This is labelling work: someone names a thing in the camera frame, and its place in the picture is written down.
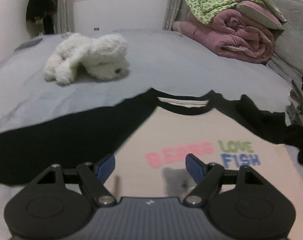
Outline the beige black raglan shirt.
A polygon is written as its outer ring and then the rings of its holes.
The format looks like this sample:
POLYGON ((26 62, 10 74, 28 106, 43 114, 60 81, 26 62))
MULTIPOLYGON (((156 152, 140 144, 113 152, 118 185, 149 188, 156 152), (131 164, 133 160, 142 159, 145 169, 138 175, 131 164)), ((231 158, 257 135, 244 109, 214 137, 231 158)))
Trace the beige black raglan shirt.
POLYGON ((179 196, 190 190, 185 157, 225 168, 252 166, 294 204, 303 181, 287 152, 303 151, 303 127, 262 111, 246 95, 230 101, 213 91, 199 98, 151 89, 111 107, 66 114, 0 133, 0 209, 51 164, 74 168, 116 156, 106 188, 121 196, 179 196))

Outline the white plush dog toy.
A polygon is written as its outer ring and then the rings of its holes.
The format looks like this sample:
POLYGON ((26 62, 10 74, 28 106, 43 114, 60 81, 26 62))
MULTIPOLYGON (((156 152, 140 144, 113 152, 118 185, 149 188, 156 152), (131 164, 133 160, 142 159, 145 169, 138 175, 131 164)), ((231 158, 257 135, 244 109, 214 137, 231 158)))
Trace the white plush dog toy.
POLYGON ((128 42, 118 33, 99 38, 74 33, 62 41, 47 60, 44 79, 69 85, 75 81, 80 67, 99 81, 120 79, 128 72, 127 52, 128 42))

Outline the grey bed cover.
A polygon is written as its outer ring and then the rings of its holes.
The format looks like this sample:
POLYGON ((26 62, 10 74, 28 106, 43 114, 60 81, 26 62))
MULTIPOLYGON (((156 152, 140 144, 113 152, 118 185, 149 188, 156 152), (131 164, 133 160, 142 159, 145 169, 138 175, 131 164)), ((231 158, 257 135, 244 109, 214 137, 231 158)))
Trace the grey bed cover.
POLYGON ((303 1, 272 0, 284 18, 283 31, 275 31, 275 48, 266 66, 287 82, 303 77, 303 1))

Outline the dark tablet on bed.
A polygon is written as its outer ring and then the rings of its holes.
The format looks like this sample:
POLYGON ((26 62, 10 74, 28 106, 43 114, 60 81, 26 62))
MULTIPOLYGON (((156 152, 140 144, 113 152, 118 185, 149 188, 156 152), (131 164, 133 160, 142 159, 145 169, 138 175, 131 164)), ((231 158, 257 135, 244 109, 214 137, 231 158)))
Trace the dark tablet on bed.
POLYGON ((43 38, 37 38, 35 40, 24 42, 24 43, 20 44, 17 48, 15 48, 14 51, 19 51, 19 50, 27 49, 30 47, 34 47, 34 46, 38 45, 42 40, 43 40, 43 38))

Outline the pink rolled quilt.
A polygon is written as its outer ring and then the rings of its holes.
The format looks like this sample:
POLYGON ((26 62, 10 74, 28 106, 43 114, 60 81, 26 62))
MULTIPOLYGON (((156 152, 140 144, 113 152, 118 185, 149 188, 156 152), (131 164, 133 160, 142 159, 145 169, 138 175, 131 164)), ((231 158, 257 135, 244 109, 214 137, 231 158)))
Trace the pink rolled quilt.
POLYGON ((265 63, 274 52, 273 34, 235 9, 219 12, 208 25, 189 14, 179 22, 179 31, 222 57, 265 63))

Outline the pink grey pillow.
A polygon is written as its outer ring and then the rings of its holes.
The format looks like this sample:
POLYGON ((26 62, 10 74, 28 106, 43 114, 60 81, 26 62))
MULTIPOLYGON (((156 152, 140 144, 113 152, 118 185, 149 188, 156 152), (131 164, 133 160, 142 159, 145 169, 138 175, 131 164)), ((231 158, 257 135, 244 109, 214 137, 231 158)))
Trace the pink grey pillow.
POLYGON ((236 5, 236 10, 268 29, 283 30, 282 24, 269 10, 254 2, 240 2, 236 5))

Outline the hanging black coat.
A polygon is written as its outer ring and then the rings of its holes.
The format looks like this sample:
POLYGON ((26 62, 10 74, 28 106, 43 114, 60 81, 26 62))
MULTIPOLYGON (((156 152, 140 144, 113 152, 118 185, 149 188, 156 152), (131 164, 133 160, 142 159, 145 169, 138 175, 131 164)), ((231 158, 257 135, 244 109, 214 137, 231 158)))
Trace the hanging black coat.
POLYGON ((43 27, 45 35, 54 34, 53 15, 57 11, 58 0, 29 0, 26 21, 43 27))

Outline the right side lace curtain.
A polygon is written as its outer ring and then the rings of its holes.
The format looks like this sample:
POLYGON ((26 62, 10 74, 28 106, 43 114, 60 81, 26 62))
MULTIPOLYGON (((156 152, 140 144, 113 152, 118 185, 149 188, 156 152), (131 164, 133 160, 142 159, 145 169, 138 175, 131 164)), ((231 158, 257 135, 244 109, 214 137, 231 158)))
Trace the right side lace curtain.
POLYGON ((171 30, 172 25, 177 17, 182 0, 167 0, 163 30, 171 30))

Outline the white lace curtain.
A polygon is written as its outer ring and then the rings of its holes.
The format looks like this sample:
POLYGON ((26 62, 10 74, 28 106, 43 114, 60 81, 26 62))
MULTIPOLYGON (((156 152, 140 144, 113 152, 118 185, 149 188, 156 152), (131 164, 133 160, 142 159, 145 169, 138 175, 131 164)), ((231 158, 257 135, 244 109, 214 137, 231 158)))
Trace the white lace curtain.
POLYGON ((74 0, 58 0, 56 27, 59 34, 74 32, 74 0))

